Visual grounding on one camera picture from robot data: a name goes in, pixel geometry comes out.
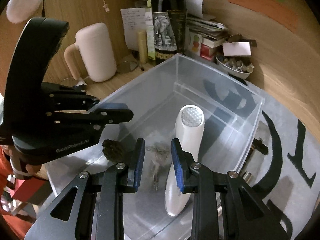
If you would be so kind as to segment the left hand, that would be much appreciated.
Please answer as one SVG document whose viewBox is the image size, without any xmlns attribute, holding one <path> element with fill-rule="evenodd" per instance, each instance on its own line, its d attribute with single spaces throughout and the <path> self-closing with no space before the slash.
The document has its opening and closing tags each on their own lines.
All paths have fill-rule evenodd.
<svg viewBox="0 0 320 240">
<path fill-rule="evenodd" d="M 21 159 L 21 152 L 15 146 L 1 146 L 3 152 L 10 157 L 10 165 L 17 179 L 30 179 L 41 170 L 42 165 L 26 164 Z"/>
</svg>

